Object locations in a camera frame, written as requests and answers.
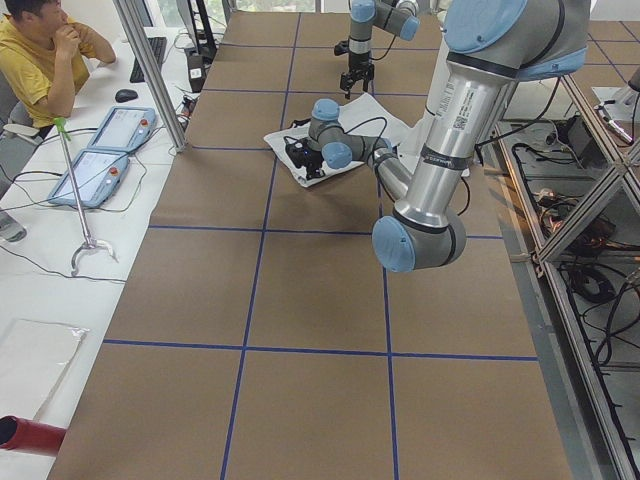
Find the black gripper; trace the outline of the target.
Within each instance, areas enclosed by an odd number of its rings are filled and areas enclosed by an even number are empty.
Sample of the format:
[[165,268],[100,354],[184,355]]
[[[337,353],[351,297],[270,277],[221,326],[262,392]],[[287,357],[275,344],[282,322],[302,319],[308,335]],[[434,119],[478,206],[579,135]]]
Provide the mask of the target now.
[[296,168],[305,168],[307,180],[317,179],[318,173],[324,172],[322,154],[310,146],[307,138],[291,138],[291,142],[286,138],[285,152]]
[[344,92],[346,99],[351,98],[352,82],[362,81],[362,90],[369,91],[369,86],[375,77],[371,51],[358,53],[349,50],[348,67],[348,72],[342,73],[340,77],[340,89]]

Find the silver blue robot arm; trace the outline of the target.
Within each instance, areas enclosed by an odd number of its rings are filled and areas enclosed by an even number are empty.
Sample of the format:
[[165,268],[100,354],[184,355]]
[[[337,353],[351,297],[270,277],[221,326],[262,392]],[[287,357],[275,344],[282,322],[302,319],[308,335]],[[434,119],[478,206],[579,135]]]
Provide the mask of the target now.
[[340,89],[349,99],[353,87],[362,83],[364,92],[374,79],[375,66],[371,54],[373,28],[379,28],[394,38],[410,41],[414,38],[420,20],[420,7],[416,1],[352,1],[350,31],[346,40],[334,46],[334,55],[348,55],[348,71],[340,77]]
[[447,265],[466,244],[450,202],[482,134],[494,124],[500,91],[577,71],[586,59],[590,10],[586,1],[355,1],[350,36],[339,45],[350,56],[343,89],[371,78],[373,28],[408,40],[419,12],[441,17],[449,75],[417,164],[405,167],[382,135],[348,133],[331,99],[315,103],[304,137],[285,139],[286,159],[310,180],[355,162],[368,165],[394,203],[372,230],[379,262],[394,272]]

